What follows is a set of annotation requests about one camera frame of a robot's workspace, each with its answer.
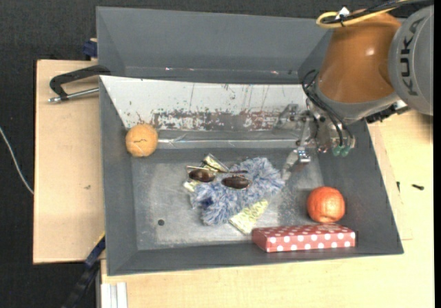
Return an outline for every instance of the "sunglasses lens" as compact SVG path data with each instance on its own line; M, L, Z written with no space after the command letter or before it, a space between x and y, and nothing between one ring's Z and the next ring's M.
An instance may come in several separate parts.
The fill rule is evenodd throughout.
M249 180L242 176L231 176L224 178L222 184L229 188L244 189L249 186Z
M199 182L204 182L204 183L212 182L214 180L214 178L216 177L215 173L211 172L210 170L205 170L203 168L198 168L198 169L192 170L188 174L188 176L193 181L199 181Z

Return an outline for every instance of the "sunglasses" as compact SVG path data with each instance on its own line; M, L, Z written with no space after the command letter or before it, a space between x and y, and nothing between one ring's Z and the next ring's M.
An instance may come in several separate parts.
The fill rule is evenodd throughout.
M210 183L214 181L217 173L231 174L231 176L225 177L221 183L225 187L234 189L246 189L252 183L248 178L242 175L244 173L248 173L246 170L224 172L216 169L211 170L204 167L187 166L187 173L190 179L202 183Z

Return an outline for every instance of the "orange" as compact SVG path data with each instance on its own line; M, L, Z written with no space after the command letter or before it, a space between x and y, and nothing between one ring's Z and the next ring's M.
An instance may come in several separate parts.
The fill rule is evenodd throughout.
M334 223L345 215L345 199L332 187L318 187L308 195L309 216L318 223Z
M158 132L150 124L135 125L125 135L125 146L132 156L149 156L158 146Z

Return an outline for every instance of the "wooden table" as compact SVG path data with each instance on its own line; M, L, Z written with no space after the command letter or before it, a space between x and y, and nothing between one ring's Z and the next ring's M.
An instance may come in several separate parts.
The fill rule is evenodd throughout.
M52 77L94 64L37 63L35 264L84 260L104 231L98 95L48 103ZM126 282L129 308L434 306L433 119L412 111L369 131L403 255L110 277L104 253L101 282Z

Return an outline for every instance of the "black cable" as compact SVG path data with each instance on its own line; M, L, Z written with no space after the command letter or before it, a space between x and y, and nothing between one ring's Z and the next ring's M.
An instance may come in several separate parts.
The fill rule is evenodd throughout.
M325 102L323 102L322 100L320 100L320 98L316 95L313 94L309 91L309 88L314 84L314 81L316 80L316 77L318 76L318 72L315 73L313 79L311 80L311 82L308 85L305 85L305 81L307 79L307 77L312 74L313 72L315 72L315 70L311 70L308 73L306 73L303 82L302 82L302 88L303 91L305 92L305 94L309 97L309 99L315 104L317 105L319 108L321 108L322 110L324 110L326 113L328 113L329 118L331 119L332 123L335 125L336 129L337 129L337 133L340 137L340 146L342 146L343 142L342 142L342 132L340 129L340 126L338 125L338 123L336 122L336 120L338 120L340 122L340 124L342 125L342 128L344 130L347 131L349 137L351 139L353 139L353 134L351 132L351 130L347 127L346 123L343 121L343 118L341 118L331 107L329 107Z
M66 301L61 308L77 308L83 297L92 286L96 275L99 272L100 262L99 256L105 249L105 236L101 237L100 241L95 245L89 256L84 262L84 272L72 288Z
M305 83L306 78L307 78L311 73L313 73L313 72L315 72L315 70L311 70L311 71L309 71L308 73L306 73L306 75L305 75L305 77L304 77L304 79L303 79L303 82L302 82L302 89L303 89L303 92L304 92L305 95L309 98L309 100L312 101L312 103L313 103L314 105L318 106L319 108L321 108L322 110L324 110L325 112L328 113L329 119L331 119L331 122L332 122L332 123L334 124L334 126L336 127L336 130L337 130L337 133L338 133L338 138L340 139L340 146L343 146L343 133L342 133L342 131L341 131L341 129L340 129L340 126L338 125L337 121L336 121L335 118L334 118L334 117L328 112L328 110L327 110L327 106L326 106L324 103L322 103L322 101L321 101L320 99L316 99L317 96L316 96L315 94L312 94L312 93L309 91L309 88L310 88L310 87L312 86L312 84L314 83L314 81L315 81L315 79L316 79L316 77L317 77L317 75L318 75L318 72L314 75L313 79L311 80L311 82L310 82L309 84L306 85L306 83Z
M402 1L402 2L399 2L399 0L389 0L389 1L386 1L386 2L381 3L379 5L376 5L374 7L370 7L368 9L362 10L361 12L347 15L345 17L339 17L337 19L335 19L333 17L332 17L332 19L330 19L330 17L325 17L322 19L321 23L323 23L323 24L344 23L345 21L357 19L357 18L363 17L367 14L379 12L381 10L386 10L386 9L390 9L390 8L396 9L396 8L399 8L404 5L417 4L417 3L422 3L425 1L431 1L431 0L408 0L408 1Z

